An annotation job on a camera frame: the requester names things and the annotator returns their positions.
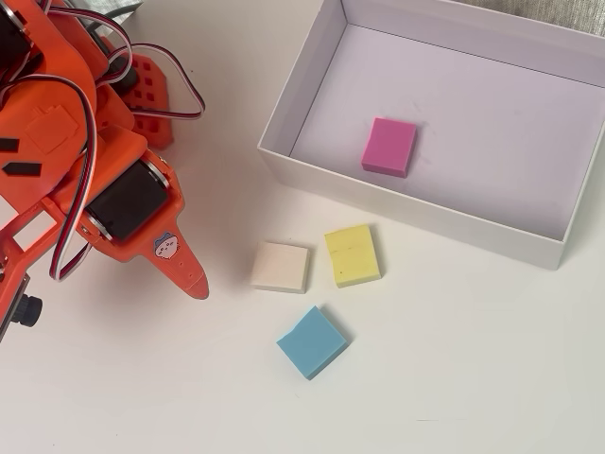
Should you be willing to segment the orange gripper finger with sticker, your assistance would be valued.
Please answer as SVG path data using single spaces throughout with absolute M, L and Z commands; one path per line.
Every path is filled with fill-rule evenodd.
M 146 245 L 144 257 L 188 296 L 209 296 L 206 273 L 177 225 L 161 227 Z

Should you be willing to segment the orange gripper body black servo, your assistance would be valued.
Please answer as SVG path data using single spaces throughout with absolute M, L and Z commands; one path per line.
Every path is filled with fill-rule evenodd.
M 105 255 L 127 262 L 183 264 L 177 225 L 184 197 L 173 168 L 133 131 L 102 131 L 95 172 L 74 233 Z

